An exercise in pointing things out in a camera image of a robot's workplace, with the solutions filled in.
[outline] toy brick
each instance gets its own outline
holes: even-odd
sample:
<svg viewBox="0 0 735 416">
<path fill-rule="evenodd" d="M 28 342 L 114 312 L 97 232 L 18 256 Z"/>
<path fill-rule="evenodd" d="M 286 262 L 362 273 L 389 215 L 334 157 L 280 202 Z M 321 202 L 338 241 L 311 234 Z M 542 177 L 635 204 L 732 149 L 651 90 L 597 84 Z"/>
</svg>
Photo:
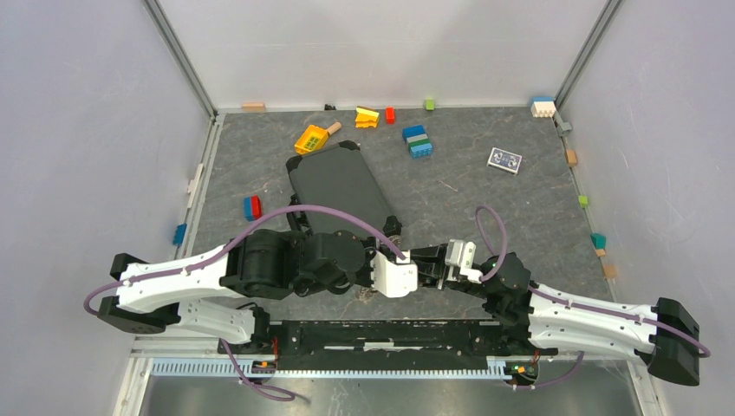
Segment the toy brick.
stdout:
<svg viewBox="0 0 735 416">
<path fill-rule="evenodd" d="M 418 136 L 420 134 L 426 134 L 426 130 L 421 125 L 407 127 L 403 129 L 403 141 L 406 141 L 409 137 Z"/>
<path fill-rule="evenodd" d="M 357 106 L 356 110 L 358 114 L 365 114 L 365 115 L 369 115 L 375 118 L 381 115 L 380 113 L 375 111 L 374 108 L 370 108 L 370 107 Z"/>
<path fill-rule="evenodd" d="M 426 144 L 431 144 L 431 141 L 429 141 L 429 139 L 411 141 L 411 142 L 408 143 L 408 147 L 414 148 L 416 146 L 423 146 L 423 145 L 426 145 Z"/>
<path fill-rule="evenodd" d="M 591 237 L 592 237 L 592 244 L 595 245 L 596 250 L 605 248 L 605 244 L 607 244 L 608 242 L 605 236 L 603 236 L 599 232 L 593 232 Z"/>
<path fill-rule="evenodd" d="M 263 204 L 260 202 L 258 195 L 246 197 L 243 200 L 243 208 L 245 211 L 245 219 L 255 221 L 263 216 Z"/>
<path fill-rule="evenodd" d="M 425 145 L 411 147 L 411 157 L 414 159 L 422 158 L 433 153 L 433 146 L 431 143 Z"/>
<path fill-rule="evenodd" d="M 574 150 L 567 151 L 567 166 L 576 166 L 576 152 Z"/>
<path fill-rule="evenodd" d="M 602 273 L 605 274 L 606 279 L 612 279 L 613 277 L 618 276 L 618 270 L 615 268 L 614 264 L 604 264 L 602 266 Z"/>
<path fill-rule="evenodd" d="M 184 235 L 186 234 L 186 224 L 179 224 L 176 227 L 176 232 L 173 234 L 173 245 L 181 247 L 184 243 Z"/>
<path fill-rule="evenodd" d="M 534 117 L 554 117 L 556 106 L 554 101 L 534 101 L 530 106 L 530 113 Z"/>
<path fill-rule="evenodd" d="M 243 110 L 251 113 L 263 113 L 265 111 L 264 102 L 244 102 Z"/>
<path fill-rule="evenodd" d="M 393 124 L 395 122 L 395 108 L 386 107 L 386 123 Z"/>
<path fill-rule="evenodd" d="M 414 141 L 426 140 L 428 138 L 429 138 L 429 136 L 427 136 L 425 134 L 419 134 L 418 136 L 411 136 L 408 139 L 406 139 L 406 143 L 409 143 L 410 144 L 410 143 L 414 143 Z"/>
</svg>

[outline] red block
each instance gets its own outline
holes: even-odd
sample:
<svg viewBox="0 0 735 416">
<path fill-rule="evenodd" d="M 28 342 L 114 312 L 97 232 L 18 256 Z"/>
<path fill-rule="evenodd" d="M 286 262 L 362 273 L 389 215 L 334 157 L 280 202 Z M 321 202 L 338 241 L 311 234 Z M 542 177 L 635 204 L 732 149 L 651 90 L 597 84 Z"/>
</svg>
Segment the red block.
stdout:
<svg viewBox="0 0 735 416">
<path fill-rule="evenodd" d="M 393 124 L 395 122 L 395 109 L 386 107 L 386 123 Z"/>
<path fill-rule="evenodd" d="M 254 219 L 258 219 L 263 216 L 263 205 L 261 205 L 260 197 L 258 197 L 258 195 L 250 197 L 250 208 L 252 209 Z"/>
</svg>

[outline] blue lego brick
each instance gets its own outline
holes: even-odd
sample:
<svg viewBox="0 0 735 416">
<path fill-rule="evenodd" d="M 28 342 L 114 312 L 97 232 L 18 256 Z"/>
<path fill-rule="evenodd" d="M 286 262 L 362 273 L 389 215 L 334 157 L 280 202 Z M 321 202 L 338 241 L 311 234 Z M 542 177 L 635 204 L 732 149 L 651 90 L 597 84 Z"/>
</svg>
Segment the blue lego brick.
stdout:
<svg viewBox="0 0 735 416">
<path fill-rule="evenodd" d="M 409 137 L 418 136 L 420 134 L 426 134 L 426 130 L 420 124 L 418 126 L 407 127 L 403 129 L 403 141 L 406 141 Z"/>
<path fill-rule="evenodd" d="M 431 143 L 426 143 L 425 145 L 411 147 L 409 150 L 411 151 L 411 157 L 418 159 L 432 154 L 434 148 Z"/>
<path fill-rule="evenodd" d="M 608 242 L 605 236 L 603 236 L 599 232 L 593 232 L 591 237 L 592 237 L 592 244 L 595 245 L 595 250 L 605 248 L 605 244 Z"/>
<path fill-rule="evenodd" d="M 245 219 L 251 222 L 255 221 L 255 216 L 252 212 L 252 202 L 250 201 L 250 197 L 243 199 L 243 207 L 245 209 Z"/>
<path fill-rule="evenodd" d="M 173 245 L 181 247 L 184 243 L 184 235 L 186 234 L 186 224 L 179 224 L 176 227 L 176 233 L 173 234 Z"/>
</svg>

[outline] metal frame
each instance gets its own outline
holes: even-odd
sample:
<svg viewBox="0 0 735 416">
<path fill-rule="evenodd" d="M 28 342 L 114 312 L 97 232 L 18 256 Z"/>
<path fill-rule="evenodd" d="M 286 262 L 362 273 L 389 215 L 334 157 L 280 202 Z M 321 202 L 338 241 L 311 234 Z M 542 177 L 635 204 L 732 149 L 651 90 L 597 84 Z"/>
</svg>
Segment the metal frame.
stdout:
<svg viewBox="0 0 735 416">
<path fill-rule="evenodd" d="M 582 45 L 582 50 L 579 51 L 579 55 L 577 55 L 574 63 L 572 64 L 572 68 L 569 69 L 567 77 L 564 78 L 564 82 L 562 82 L 559 92 L 556 93 L 557 110 L 561 109 L 569 98 L 572 88 L 574 88 L 576 82 L 582 75 L 584 68 L 589 62 L 589 58 L 595 52 L 595 49 L 597 49 L 597 45 L 600 43 L 602 36 L 605 34 L 605 31 L 608 29 L 610 22 L 612 22 L 622 3 L 623 0 L 608 0 L 608 2 L 605 3 L 605 6 L 602 8 L 602 12 L 600 12 L 600 15 L 597 17 L 595 26 L 592 27 L 592 31 L 589 32 L 587 40 L 584 41 L 584 44 Z"/>
<path fill-rule="evenodd" d="M 197 71 L 194 70 L 191 61 L 189 61 L 189 57 L 186 56 L 186 52 L 181 46 L 181 42 L 179 41 L 178 37 L 176 37 L 176 33 L 173 31 L 173 28 L 171 26 L 171 23 L 168 21 L 168 18 L 166 18 L 166 13 L 164 13 L 159 1 L 142 1 L 143 5 L 146 6 L 146 10 L 148 10 L 148 13 L 151 15 L 153 22 L 156 24 L 156 27 L 158 28 L 161 37 L 166 43 L 166 46 L 168 46 L 169 50 L 171 50 L 171 55 L 173 55 L 173 59 L 179 65 L 179 68 L 181 68 L 181 72 L 184 73 L 186 80 L 189 82 L 189 85 L 192 87 L 194 94 L 197 96 L 199 105 L 202 106 L 202 109 L 204 109 L 205 113 L 209 114 L 210 117 L 216 117 L 217 109 L 214 107 L 214 104 L 212 104 L 209 95 L 206 93 L 205 87 L 197 75 Z"/>
</svg>

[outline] green block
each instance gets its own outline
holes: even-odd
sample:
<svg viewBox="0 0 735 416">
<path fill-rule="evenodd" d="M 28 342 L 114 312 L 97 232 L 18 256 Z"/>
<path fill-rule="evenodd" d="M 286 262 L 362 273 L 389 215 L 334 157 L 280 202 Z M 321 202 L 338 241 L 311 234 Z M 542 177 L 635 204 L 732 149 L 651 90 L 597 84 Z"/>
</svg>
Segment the green block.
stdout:
<svg viewBox="0 0 735 416">
<path fill-rule="evenodd" d="M 410 149 L 411 147 L 416 147 L 416 146 L 421 146 L 421 145 L 428 145 L 429 143 L 431 143 L 431 141 L 429 141 L 429 139 L 416 140 L 416 141 L 412 141 L 411 143 L 408 143 L 408 148 Z"/>
</svg>

